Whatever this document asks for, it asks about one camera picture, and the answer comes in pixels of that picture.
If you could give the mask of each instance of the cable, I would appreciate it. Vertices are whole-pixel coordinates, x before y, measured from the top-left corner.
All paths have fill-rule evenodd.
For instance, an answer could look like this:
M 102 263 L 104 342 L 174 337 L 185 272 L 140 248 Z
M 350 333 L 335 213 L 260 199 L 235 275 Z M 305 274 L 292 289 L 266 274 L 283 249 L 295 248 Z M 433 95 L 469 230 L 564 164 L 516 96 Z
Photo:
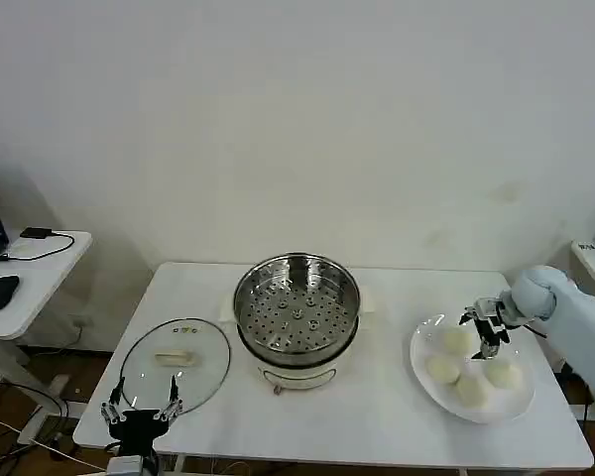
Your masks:
M 46 258 L 47 256 L 56 255 L 57 253 L 66 251 L 68 248 L 70 248 L 72 245 L 75 244 L 75 239 L 72 236 L 66 235 L 64 233 L 51 232 L 51 233 L 49 233 L 48 236 L 63 236 L 64 238 L 68 238 L 70 240 L 70 243 L 68 243 L 63 248 L 58 248 L 56 250 L 52 250 L 47 253 L 43 253 L 42 255 L 32 256 L 30 258 L 18 258 L 16 256 L 0 255 L 0 261 L 37 261 L 37 260 L 41 260 L 42 258 Z
M 33 412 L 33 414 L 31 416 L 29 416 L 29 418 L 27 418 L 27 422 L 29 420 L 31 420 L 32 417 L 35 416 L 35 414 L 38 412 L 38 410 L 36 410 L 35 412 Z M 12 434 L 10 429 L 7 429 L 5 432 L 0 433 L 0 438 L 2 436 L 5 436 L 7 434 Z M 11 443 L 11 446 L 9 447 L 9 452 L 8 453 L 0 453 L 0 454 L 4 454 L 4 456 L 0 457 L 0 471 L 2 470 L 3 466 L 8 463 L 9 461 L 13 460 L 14 456 L 15 456 L 15 464 L 13 464 L 11 466 L 11 468 L 9 468 L 9 471 L 7 471 L 7 475 L 11 474 L 13 472 L 13 470 L 16 468 L 16 466 L 18 466 L 18 463 L 20 461 L 20 458 L 22 456 L 24 456 L 26 454 L 26 452 L 30 451 L 33 447 L 35 447 L 34 444 L 31 445 L 27 445 L 24 446 L 20 449 L 16 449 L 18 446 L 17 443 L 17 439 L 16 441 L 14 441 L 13 443 Z
M 49 437 L 51 437 L 53 434 L 55 434 L 55 433 L 56 433 L 56 431 L 58 431 L 58 429 L 60 429 L 60 426 L 61 426 L 61 427 L 64 427 L 64 426 L 65 426 L 65 424 L 66 424 L 66 421 L 68 420 L 68 410 L 67 410 L 67 409 L 68 409 L 68 406 L 66 405 L 66 403 L 64 403 L 64 404 L 66 405 L 66 415 L 64 415 L 64 414 L 63 414 L 63 411 L 62 411 L 62 407 L 61 407 L 61 405 L 60 405 L 60 404 L 59 404 L 59 403 L 56 401 L 56 399 L 55 399 L 54 397 L 52 397 L 52 396 L 50 396 L 50 395 L 48 395 L 48 394 L 44 393 L 44 392 L 41 392 L 41 391 L 39 391 L 39 390 L 37 390 L 37 389 L 34 389 L 34 388 L 32 388 L 32 387 L 28 387 L 28 386 L 26 386 L 26 385 L 13 384 L 13 383 L 11 383 L 11 382 L 0 382 L 0 387 L 15 387 L 15 388 L 18 388 L 18 389 L 25 389 L 25 390 L 28 390 L 28 391 L 30 391 L 30 392 L 34 392 L 34 393 L 36 393 L 36 394 L 39 394 L 39 395 L 41 395 L 41 396 L 43 396 L 43 397 L 45 397 L 45 398 L 49 399 L 50 401 L 52 401 L 52 402 L 53 402 L 53 403 L 54 403 L 54 404 L 55 404 L 55 405 L 58 407 L 58 410 L 59 410 L 59 419 L 58 419 L 58 422 L 56 422 L 56 424 L 53 426 L 53 428 L 51 428 L 51 430 L 49 431 L 49 433 L 48 433 L 47 435 L 45 435 L 45 438 L 43 438 L 45 441 L 46 441 L 46 440 L 47 440 Z M 28 422 L 29 422 L 29 420 L 30 420 L 32 417 L 34 417 L 34 416 L 35 416 L 35 414 L 38 412 L 38 410 L 39 410 L 39 409 L 36 409 L 36 410 L 33 412 L 33 414 L 29 416 L 29 418 L 27 419 L 26 423 L 28 423 Z M 25 448 L 20 448 L 20 449 L 17 449 L 17 450 L 15 450 L 15 451 L 12 451 L 12 452 L 10 452 L 10 453 L 7 453 L 7 454 L 0 453 L 0 456 L 2 456 L 2 457 L 0 458 L 0 460 L 2 460 L 2 459 L 5 459 L 5 458 L 10 458 L 10 457 L 12 457 L 14 454 L 16 454 L 16 453 L 18 453 L 18 454 L 21 454 L 21 453 L 23 453 L 23 452 L 25 451 L 25 449 L 31 449 L 32 447 L 33 447 L 32 445 L 28 445 L 28 446 L 25 446 Z
M 0 472 L 2 471 L 2 468 L 6 467 L 9 463 L 11 463 L 13 461 L 13 464 L 11 465 L 11 467 L 8 468 L 5 473 L 3 473 L 4 476 L 10 476 L 13 473 L 13 471 L 15 471 L 16 467 L 18 466 L 18 464 L 20 464 L 20 459 L 24 455 L 25 455 L 25 453 L 20 453 L 15 458 L 11 458 L 11 459 L 7 459 L 5 461 L 2 461 L 0 463 Z
M 10 425 L 10 424 L 8 424 L 8 423 L 5 423 L 4 421 L 0 421 L 0 424 L 1 424 L 1 425 L 3 425 L 3 426 L 5 426 L 5 427 L 7 427 L 7 428 L 9 428 L 9 429 L 12 429 L 12 430 L 13 430 L 13 431 L 15 431 L 16 433 L 19 433 L 19 434 L 20 434 L 20 433 L 22 433 L 22 431 L 20 431 L 18 428 L 14 428 L 13 426 L 11 426 L 11 425 Z M 35 440 L 35 439 L 31 439 L 31 441 L 33 441 L 33 442 L 34 442 L 34 443 L 36 443 L 37 445 L 41 446 L 42 448 L 46 448 L 48 451 L 52 451 L 53 453 L 60 454 L 60 455 L 61 455 L 61 456 L 63 456 L 64 458 L 71 459 L 71 460 L 73 460 L 73 461 L 75 461 L 75 462 L 77 462 L 77 463 L 85 464 L 86 466 L 90 466 L 91 468 L 97 469 L 97 470 L 99 470 L 99 471 L 105 471 L 105 469 L 104 469 L 104 468 L 101 468 L 101 467 L 99 467 L 99 466 L 95 466 L 94 464 L 87 463 L 86 461 L 82 461 L 82 460 L 80 460 L 80 459 L 77 459 L 77 458 L 73 458 L 72 456 L 68 456 L 67 454 L 65 454 L 65 453 L 62 453 L 61 451 L 58 451 L 58 450 L 56 450 L 56 449 L 54 449 L 54 448 L 51 448 L 50 446 L 46 446 L 45 444 L 43 444 L 43 443 L 40 443 L 39 441 L 37 441 L 37 440 Z
M 72 345 L 75 345 L 77 342 L 79 342 L 81 340 L 81 334 L 83 333 L 83 325 L 79 325 L 77 328 L 79 329 L 79 332 L 77 333 L 77 338 L 75 340 L 73 340 L 72 342 L 68 342 L 67 345 L 65 345 L 61 349 L 52 350 L 50 352 L 40 352 L 39 354 L 33 353 L 32 355 L 34 355 L 35 357 L 39 357 L 41 355 L 58 355 L 58 354 L 61 354 L 68 347 L 70 347 Z
M 36 410 L 32 414 L 29 415 L 29 417 L 27 418 L 27 420 L 24 423 L 24 426 L 26 426 L 29 423 L 29 421 L 31 421 L 31 419 L 33 419 L 33 417 L 38 414 L 38 412 L 40 411 L 41 408 L 42 407 L 37 407 Z M 11 434 L 11 431 L 10 430 L 6 430 L 3 433 L 0 433 L 0 438 L 2 438 L 3 436 L 6 436 L 7 434 Z M 19 452 L 23 451 L 24 449 L 27 449 L 29 446 L 31 446 L 31 445 L 27 445 L 24 448 L 20 448 L 20 449 L 18 449 L 16 451 L 10 451 L 8 453 L 1 453 L 0 452 L 0 460 L 1 459 L 4 459 L 4 458 L 7 458 L 9 456 L 12 456 L 15 453 L 19 453 Z
M 116 448 L 117 446 L 121 445 L 121 441 L 113 441 L 112 443 L 108 443 L 104 446 L 103 450 L 108 452 L 110 451 L 112 448 Z
M 245 463 L 244 461 L 236 461 L 235 463 L 231 463 L 230 465 L 228 465 L 225 469 L 223 469 L 220 473 L 218 474 L 225 474 L 227 471 L 229 471 L 231 468 L 234 468 L 236 466 L 238 466 L 239 464 L 242 464 L 245 466 L 245 468 L 247 469 L 247 476 L 251 476 L 251 466 L 249 466 L 247 463 Z
M 590 404 L 591 394 L 588 390 L 588 385 L 584 384 L 584 418 L 582 419 L 582 433 L 586 434 L 586 420 L 588 419 L 588 408 Z
M 537 330 L 533 329 L 530 325 L 525 324 L 525 327 L 530 330 L 532 333 L 534 333 L 535 335 L 539 335 L 542 339 L 546 339 L 546 334 L 542 334 L 541 332 L 538 332 Z

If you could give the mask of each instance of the small white desk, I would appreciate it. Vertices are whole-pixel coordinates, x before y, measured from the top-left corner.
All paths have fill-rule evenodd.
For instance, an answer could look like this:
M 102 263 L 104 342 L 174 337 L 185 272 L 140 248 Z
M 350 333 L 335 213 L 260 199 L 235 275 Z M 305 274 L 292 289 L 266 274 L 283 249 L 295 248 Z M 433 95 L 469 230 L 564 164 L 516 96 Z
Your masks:
M 74 433 L 81 445 L 111 442 L 100 404 L 117 384 L 124 356 L 162 322 L 217 320 L 247 266 L 166 263 L 159 267 Z M 429 315 L 461 312 L 507 287 L 498 273 L 351 270 L 375 302 L 347 365 L 329 384 L 275 396 L 257 374 L 235 324 L 220 323 L 232 345 L 225 382 L 205 405 L 181 416 L 155 441 L 160 453 L 356 465 L 443 468 L 582 469 L 593 456 L 534 337 L 512 333 L 533 363 L 528 412 L 480 425 L 440 408 L 417 381 L 409 339 Z M 168 398 L 164 389 L 164 404 Z
M 42 307 L 92 242 L 90 233 L 81 231 L 63 231 L 62 233 L 72 236 L 75 242 L 61 253 L 31 262 L 0 262 L 0 277 L 11 275 L 20 277 L 20 285 L 13 294 L 12 300 L 0 310 L 0 339 L 15 339 L 26 332 Z M 68 239 L 64 237 L 49 237 L 44 240 L 18 238 L 11 244 L 7 254 L 24 258 L 39 256 L 59 249 L 67 243 Z M 32 387 L 46 394 L 59 395 L 68 376 L 57 376 L 47 387 L 22 367 L 21 364 L 26 363 L 27 360 L 24 353 L 18 350 L 15 345 L 0 342 L 0 380 L 4 379 L 14 384 Z M 30 437 L 35 437 L 46 417 L 57 415 L 58 409 L 48 399 L 34 392 L 26 390 L 23 392 L 42 407 L 25 426 L 18 438 L 19 442 L 27 443 Z M 64 410 L 71 417 L 79 417 L 83 406 L 69 403 L 68 408 L 64 408 Z

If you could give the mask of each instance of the power cord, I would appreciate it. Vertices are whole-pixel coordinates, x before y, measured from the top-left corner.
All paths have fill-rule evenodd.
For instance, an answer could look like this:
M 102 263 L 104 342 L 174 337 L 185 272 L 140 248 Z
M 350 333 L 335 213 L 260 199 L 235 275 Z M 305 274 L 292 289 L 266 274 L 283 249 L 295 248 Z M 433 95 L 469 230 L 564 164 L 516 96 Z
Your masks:
M 50 400 L 51 402 L 53 402 L 53 404 L 58 408 L 59 411 L 59 418 L 58 421 L 56 422 L 56 424 L 53 425 L 53 427 L 49 430 L 49 432 L 47 434 L 45 434 L 44 438 L 42 438 L 42 440 L 47 443 L 50 441 L 50 438 L 53 438 L 54 435 L 57 433 L 57 431 L 62 431 L 62 429 L 65 427 L 66 422 L 68 420 L 68 412 L 66 412 L 64 414 L 64 411 L 62 410 L 62 406 L 60 405 L 60 403 L 58 403 L 58 400 L 60 399 L 56 399 L 53 396 L 50 396 L 49 394 L 46 394 L 44 392 L 41 392 L 37 389 L 34 389 L 32 387 L 28 387 L 26 385 L 20 385 L 20 384 L 13 384 L 11 382 L 0 382 L 0 387 L 14 387 L 14 388 L 18 388 L 18 389 L 25 389 L 28 390 L 30 392 L 33 392 L 35 394 L 41 395 L 43 397 L 45 397 L 46 399 Z M 27 419 L 26 423 L 29 422 L 29 420 L 35 416 L 35 414 L 39 411 L 39 409 L 35 410 Z M 22 457 L 25 453 L 31 451 L 33 448 L 35 447 L 35 443 L 23 446 L 21 448 L 17 448 L 16 445 L 12 445 L 11 448 L 9 449 L 8 453 L 0 453 L 0 468 L 6 463 L 8 462 L 10 459 L 12 458 L 16 458 L 19 459 L 20 457 Z
M 65 345 L 61 349 L 52 350 L 49 352 L 33 353 L 33 355 L 35 357 L 39 357 L 41 355 L 58 355 L 58 354 L 61 354 L 64 350 L 66 350 L 68 347 L 71 347 L 71 346 L 77 344 L 81 340 L 81 334 L 83 333 L 83 325 L 77 325 L 76 327 L 79 329 L 79 331 L 77 333 L 77 337 L 75 337 L 75 339 L 72 342 L 68 342 L 67 345 Z
M 29 227 L 20 233 L 22 238 L 31 238 L 34 240 L 44 240 L 50 236 L 62 236 L 64 238 L 68 238 L 70 242 L 62 248 L 58 248 L 56 250 L 49 251 L 47 253 L 43 253 L 42 255 L 32 256 L 27 258 L 19 258 L 17 256 L 8 256 L 8 255 L 0 255 L 0 261 L 37 261 L 41 260 L 42 258 L 46 258 L 47 256 L 56 255 L 57 253 L 61 253 L 62 251 L 66 251 L 72 245 L 75 244 L 75 239 L 64 233 L 56 233 L 51 228 L 33 228 Z
M 525 327 L 527 328 L 527 330 L 530 330 L 533 334 L 541 337 L 542 339 L 546 339 L 546 334 L 542 334 L 541 332 L 535 330 L 534 328 L 532 328 L 530 325 L 525 324 Z
M 584 384 L 584 418 L 582 419 L 582 433 L 586 435 L 586 421 L 588 420 L 588 408 L 591 406 L 591 392 L 588 385 Z
M 15 431 L 15 432 L 16 432 L 16 433 L 18 433 L 18 434 L 20 434 L 20 433 L 22 432 L 22 431 L 20 431 L 18 428 L 14 428 L 13 426 L 11 426 L 11 425 L 10 425 L 10 424 L 8 424 L 8 423 L 5 423 L 4 421 L 0 421 L 0 424 L 1 424 L 1 425 L 3 425 L 3 426 L 5 426 L 5 427 L 7 427 L 7 428 L 9 428 L 9 429 L 11 429 L 11 430 L 13 430 L 13 431 Z M 75 461 L 75 462 L 77 462 L 77 463 L 84 464 L 84 465 L 86 465 L 86 466 L 89 466 L 89 467 L 91 467 L 91 468 L 97 469 L 97 470 L 99 470 L 99 471 L 105 471 L 105 469 L 104 469 L 104 468 L 102 468 L 102 467 L 96 466 L 96 465 L 94 465 L 94 464 L 90 464 L 90 463 L 88 463 L 88 462 L 86 462 L 86 461 L 82 461 L 81 459 L 73 458 L 72 456 L 68 456 L 67 454 L 65 454 L 65 453 L 62 453 L 61 451 L 58 451 L 58 450 L 56 450 L 56 449 L 54 449 L 54 448 L 51 448 L 50 446 L 47 446 L 47 445 L 45 445 L 45 444 L 43 444 L 43 443 L 40 443 L 40 442 L 39 442 L 39 441 L 37 441 L 36 439 L 31 439 L 31 441 L 32 441 L 33 443 L 35 443 L 35 444 L 37 444 L 37 445 L 41 446 L 42 448 L 46 448 L 48 451 L 52 451 L 53 453 L 60 454 L 60 455 L 61 455 L 61 456 L 63 456 L 64 458 L 71 459 L 71 460 L 73 460 L 73 461 Z

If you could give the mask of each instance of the table leg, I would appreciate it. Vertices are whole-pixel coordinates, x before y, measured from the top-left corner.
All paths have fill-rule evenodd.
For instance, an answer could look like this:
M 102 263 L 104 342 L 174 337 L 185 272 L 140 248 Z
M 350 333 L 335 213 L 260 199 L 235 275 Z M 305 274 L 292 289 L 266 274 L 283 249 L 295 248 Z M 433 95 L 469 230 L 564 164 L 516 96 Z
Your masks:
M 2 347 L 5 352 L 13 355 L 20 365 L 27 365 L 31 360 L 27 354 L 20 350 L 20 347 L 9 340 L 0 340 L 0 347 Z
M 13 384 L 25 385 L 43 394 L 48 394 L 49 388 L 18 363 L 18 353 L 12 352 L 13 349 L 8 349 L 3 344 L 4 342 L 0 342 L 0 375 Z M 44 409 L 50 412 L 57 410 L 57 406 L 53 402 L 50 402 L 48 398 L 26 389 L 20 390 Z
M 68 383 L 68 379 L 68 375 L 57 375 L 49 385 L 49 393 L 51 395 L 59 395 Z M 18 436 L 18 443 L 29 444 L 38 435 L 48 417 L 80 418 L 86 410 L 86 404 L 82 402 L 62 401 L 62 403 L 64 404 L 62 414 L 58 412 L 58 409 L 53 409 L 52 411 L 44 408 L 35 409 L 35 415 L 22 428 L 22 432 Z
M 184 465 L 185 465 L 185 455 L 178 454 L 177 462 L 175 463 L 175 473 L 180 473 L 182 471 L 182 468 Z

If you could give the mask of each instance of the black cable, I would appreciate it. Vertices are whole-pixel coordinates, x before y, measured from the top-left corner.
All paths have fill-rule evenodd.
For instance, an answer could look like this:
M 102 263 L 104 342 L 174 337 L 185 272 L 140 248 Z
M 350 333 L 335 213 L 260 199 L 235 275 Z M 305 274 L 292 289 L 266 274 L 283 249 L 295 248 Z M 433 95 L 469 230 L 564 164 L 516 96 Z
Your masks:
M 68 248 L 70 248 L 72 245 L 75 244 L 75 239 L 72 236 L 66 235 L 64 233 L 53 232 L 53 233 L 49 234 L 49 236 L 63 236 L 64 238 L 68 238 L 70 240 L 70 243 L 68 243 L 63 248 L 58 248 L 56 250 L 49 251 L 48 253 L 43 253 L 42 255 L 38 255 L 38 256 L 32 256 L 30 258 L 18 258 L 15 256 L 0 255 L 0 261 L 37 261 L 37 260 L 41 260 L 42 258 L 46 258 L 47 256 L 56 255 L 57 253 L 66 251 Z
M 532 333 L 534 333 L 535 335 L 539 335 L 542 339 L 546 339 L 546 334 L 542 334 L 541 332 L 538 332 L 537 330 L 532 328 L 530 325 L 525 324 L 525 327 L 528 330 L 530 330 Z
M 29 416 L 29 418 L 27 419 L 27 422 L 36 414 L 37 412 L 34 412 L 33 415 Z M 12 430 L 7 430 L 3 433 L 0 433 L 0 438 L 3 436 L 6 436 L 7 434 L 13 434 Z M 18 444 L 17 444 L 17 436 L 16 436 L 16 440 L 11 443 L 11 446 L 9 447 L 9 452 L 8 453 L 0 453 L 0 470 L 2 469 L 3 465 L 8 462 L 11 461 L 13 459 L 13 457 L 15 457 L 16 461 L 19 461 L 20 458 L 28 453 L 29 451 L 31 451 L 32 449 L 34 449 L 33 447 L 25 449 L 25 450 L 20 450 L 18 451 L 17 454 L 15 454 L 16 450 L 18 449 Z M 17 466 L 17 463 L 15 465 L 13 465 L 11 467 L 11 469 L 9 470 L 9 472 L 7 474 L 11 474 L 11 472 L 13 471 L 13 469 Z
M 15 471 L 15 469 L 18 467 L 18 464 L 20 464 L 20 458 L 22 458 L 23 454 L 18 454 L 18 456 L 16 456 L 15 459 L 11 460 L 7 460 L 7 461 L 15 461 L 15 463 L 9 468 L 9 471 L 7 471 L 7 473 L 4 476 L 10 476 L 11 474 L 13 474 L 13 471 Z M 0 462 L 0 471 L 2 470 L 2 468 L 4 467 L 5 463 L 7 461 L 1 461 Z
M 68 347 L 72 347 L 73 345 L 77 344 L 81 340 L 81 334 L 83 334 L 83 325 L 81 325 L 79 327 L 79 331 L 77 332 L 77 337 L 72 342 L 68 342 L 67 344 L 65 344 L 64 347 L 62 347 L 61 349 L 52 350 L 49 352 L 48 351 L 38 352 L 35 349 L 33 349 L 33 350 L 30 349 L 27 353 L 29 354 L 30 357 L 40 357 L 41 355 L 60 355 L 65 350 L 71 350 L 71 349 L 68 349 Z
M 582 419 L 582 433 L 586 435 L 586 420 L 588 418 L 588 408 L 591 405 L 591 394 L 588 390 L 588 385 L 584 384 L 584 418 Z
M 64 402 L 64 404 L 66 405 L 66 415 L 63 414 L 63 410 L 61 408 L 61 405 L 58 403 L 58 401 L 54 397 L 52 397 L 52 396 L 50 396 L 50 395 L 48 395 L 48 394 L 46 394 L 44 392 L 41 392 L 41 391 L 39 391 L 37 389 L 34 389 L 32 387 L 28 387 L 26 385 L 13 384 L 11 382 L 0 382 L 0 387 L 15 387 L 15 388 L 18 388 L 18 389 L 28 390 L 30 392 L 33 392 L 35 394 L 41 395 L 41 396 L 49 399 L 50 401 L 52 401 L 58 407 L 58 410 L 59 410 L 59 419 L 56 422 L 56 424 L 53 426 L 53 428 L 49 431 L 49 433 L 47 435 L 45 435 L 45 439 L 48 439 L 49 437 L 52 437 L 58 430 L 60 430 L 60 427 L 64 427 L 65 426 L 65 424 L 66 424 L 66 422 L 68 420 L 68 410 L 67 410 L 68 409 L 68 405 L 65 402 Z M 38 410 L 39 409 L 35 410 L 33 412 L 33 414 L 29 416 L 29 418 L 27 419 L 27 423 L 37 413 Z M 20 455 L 21 453 L 26 453 L 28 451 L 29 450 L 19 451 L 17 454 Z M 0 453 L 0 456 L 3 457 L 3 458 L 5 458 L 5 460 L 8 460 L 10 457 L 12 457 L 12 454 L 14 452 L 15 452 L 14 450 L 10 450 L 10 452 L 9 453 L 6 453 L 6 454 Z
M 108 443 L 104 446 L 103 450 L 108 452 L 110 451 L 112 448 L 116 448 L 117 446 L 119 446 L 121 444 L 121 441 L 113 441 L 112 443 Z

